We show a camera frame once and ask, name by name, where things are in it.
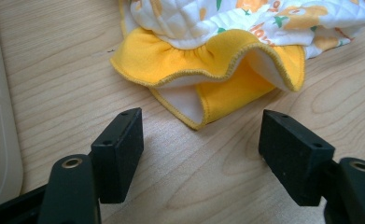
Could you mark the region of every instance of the yellow ruffled fabric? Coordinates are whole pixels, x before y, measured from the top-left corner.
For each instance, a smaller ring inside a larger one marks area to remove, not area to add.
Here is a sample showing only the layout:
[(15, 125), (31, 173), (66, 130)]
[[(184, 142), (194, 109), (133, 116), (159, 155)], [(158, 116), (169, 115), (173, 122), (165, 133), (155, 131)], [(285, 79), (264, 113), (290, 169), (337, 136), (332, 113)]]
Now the yellow ruffled fabric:
[[(110, 61), (122, 76), (149, 87), (176, 117), (198, 130), (274, 89), (269, 77), (263, 77), (269, 69), (276, 72), (270, 79), (279, 78), (286, 89), (298, 91), (304, 81), (304, 60), (301, 46), (271, 47), (242, 30), (211, 37), (197, 49), (176, 49), (151, 31), (136, 28)], [(200, 99), (200, 120), (182, 113), (160, 93), (189, 76), (203, 80), (191, 84)]]

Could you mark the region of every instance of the wooden surface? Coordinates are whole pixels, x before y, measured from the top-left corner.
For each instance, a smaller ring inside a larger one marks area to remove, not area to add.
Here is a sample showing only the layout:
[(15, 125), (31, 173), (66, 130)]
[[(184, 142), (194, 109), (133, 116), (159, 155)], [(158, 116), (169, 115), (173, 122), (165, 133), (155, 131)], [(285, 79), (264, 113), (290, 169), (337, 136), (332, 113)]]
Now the wooden surface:
[(195, 132), (108, 59), (122, 40), (116, 0), (0, 0), (0, 37), (24, 164), (22, 192), (47, 183), (58, 159), (88, 153), (121, 111), (142, 107), (145, 151), (127, 200), (104, 223), (323, 223), (300, 208), (260, 158), (264, 108), (290, 114), (365, 160), (365, 29), (309, 60), (298, 93), (272, 91)]

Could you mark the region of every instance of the wood grain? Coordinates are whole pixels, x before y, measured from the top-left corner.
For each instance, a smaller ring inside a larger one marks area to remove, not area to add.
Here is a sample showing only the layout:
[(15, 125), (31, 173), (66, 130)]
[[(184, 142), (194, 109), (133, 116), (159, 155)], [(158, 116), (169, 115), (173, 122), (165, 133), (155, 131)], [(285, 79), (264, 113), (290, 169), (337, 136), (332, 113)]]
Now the wood grain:
[(264, 108), (290, 114), (365, 160), (365, 29), (309, 60), (300, 92), (272, 91), (195, 132), (108, 59), (122, 40), (116, 0), (0, 0), (0, 38), (21, 153), (22, 192), (47, 183), (58, 159), (87, 153), (119, 112), (142, 107), (145, 151), (125, 203), (104, 223), (323, 223), (301, 208), (258, 154)]

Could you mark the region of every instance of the cloth diaper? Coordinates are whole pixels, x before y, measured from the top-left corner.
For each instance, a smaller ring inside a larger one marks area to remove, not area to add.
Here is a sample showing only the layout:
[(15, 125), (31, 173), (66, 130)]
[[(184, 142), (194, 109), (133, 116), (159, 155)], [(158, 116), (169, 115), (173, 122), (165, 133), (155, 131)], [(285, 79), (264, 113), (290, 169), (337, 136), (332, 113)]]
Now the cloth diaper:
[(304, 62), (350, 43), (363, 0), (119, 0), (125, 37), (111, 63), (193, 129), (279, 88)]

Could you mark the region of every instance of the metal ring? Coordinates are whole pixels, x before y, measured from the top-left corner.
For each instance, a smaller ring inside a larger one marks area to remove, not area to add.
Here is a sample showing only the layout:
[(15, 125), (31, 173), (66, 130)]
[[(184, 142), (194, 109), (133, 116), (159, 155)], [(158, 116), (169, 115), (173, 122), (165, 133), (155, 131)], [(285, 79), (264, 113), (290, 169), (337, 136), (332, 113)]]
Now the metal ring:
[(82, 162), (83, 160), (81, 158), (72, 158), (63, 162), (62, 167), (65, 169), (72, 169), (79, 166)]
[(365, 172), (365, 162), (362, 161), (351, 161), (350, 165), (359, 171)]

